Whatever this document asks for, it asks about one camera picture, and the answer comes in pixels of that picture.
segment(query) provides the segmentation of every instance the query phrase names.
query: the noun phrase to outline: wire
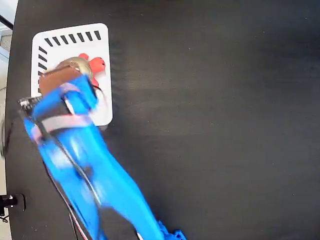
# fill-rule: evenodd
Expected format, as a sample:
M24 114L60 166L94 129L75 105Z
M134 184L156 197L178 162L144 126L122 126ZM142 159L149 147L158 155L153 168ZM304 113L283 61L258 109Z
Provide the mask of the wire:
M2 219L2 222L7 224L8 223L8 220L7 220L8 217L9 217L9 215L7 215L5 217L0 216L0 219Z
M86 236L85 232L83 231L83 229L81 228L80 224L78 223L75 213L74 213L74 209L72 207L72 205L70 205L67 201L67 199L65 198L65 196L62 194L62 192L60 191L60 189L58 188L58 185L56 184L56 181L54 180L54 178L52 177L51 173L49 172L46 164L44 163L44 161L42 161L43 166L44 166L44 170L46 172L46 174L49 176L50 182L53 184L55 190L59 193L60 197L62 198L66 208L69 211L69 218L72 224L72 228L73 228L73 233L74 233L74 237L76 240L78 240L78 235L75 229L75 224L80 232L80 234L82 235L84 240L88 240L88 237Z
M26 115L25 112L20 111L20 113L23 114L23 117L27 118L29 121L31 121L33 124L35 124L40 132L42 133L42 136L47 139L47 140L52 140L54 142L54 144L62 151L62 153L68 158L68 160L70 161L70 163L72 164L72 166L75 168L75 170L77 171L77 173L82 177L82 179L85 181L87 187L89 188L93 199L94 199L94 203L96 205L97 208L97 212L98 212L98 216L99 219L100 218L100 211L101 211L101 203L98 197L98 194L95 190L95 188L93 187L93 185L91 184L87 174L85 173L85 171L82 169L82 167L72 158L72 156L70 155L70 153L68 152L68 150L63 146L63 144L55 137L52 136L44 127L44 125L42 124L42 122L35 120L34 118ZM97 239L100 238L100 233L102 232L102 222L99 221L98 224L98 231L97 231Z

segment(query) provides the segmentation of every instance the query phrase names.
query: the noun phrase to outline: toy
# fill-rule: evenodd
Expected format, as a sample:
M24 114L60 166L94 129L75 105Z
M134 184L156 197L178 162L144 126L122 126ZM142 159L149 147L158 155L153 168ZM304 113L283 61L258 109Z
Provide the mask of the toy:
M101 57L95 57L89 61L89 56L85 53L81 53L79 56L70 57L60 62L58 67L66 65L78 66L80 72L82 74L87 74L92 84L96 87L99 87L99 83L95 79L95 74L106 69L106 63Z
M92 239L106 240L100 211L113 208L133 224L140 239L186 240L181 231L171 234L156 221L136 183L108 151L89 118L97 101L88 76L81 75L43 98L19 102L25 129L71 203L67 207L82 236L87 239L75 213ZM66 111L69 106L72 114Z

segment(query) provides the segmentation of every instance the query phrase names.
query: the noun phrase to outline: tabletop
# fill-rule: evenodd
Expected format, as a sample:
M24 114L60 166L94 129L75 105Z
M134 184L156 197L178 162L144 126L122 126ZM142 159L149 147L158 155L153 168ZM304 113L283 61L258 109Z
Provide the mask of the tabletop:
M104 23L113 120L103 133L151 210L189 240L320 237L320 3L20 0L6 124L30 95L33 36ZM12 239L73 239L68 212L16 123L5 160ZM110 240L135 239L110 211Z

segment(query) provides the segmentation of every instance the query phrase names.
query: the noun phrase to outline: red toy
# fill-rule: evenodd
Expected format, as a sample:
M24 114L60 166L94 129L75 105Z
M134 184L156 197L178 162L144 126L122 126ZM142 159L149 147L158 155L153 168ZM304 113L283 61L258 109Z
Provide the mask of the red toy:
M85 53L81 53L79 57L89 61L89 56ZM89 61L89 65L93 74L92 84L96 87L99 87L99 83L95 79L95 74L104 71L106 69L106 63L101 57L95 57Z

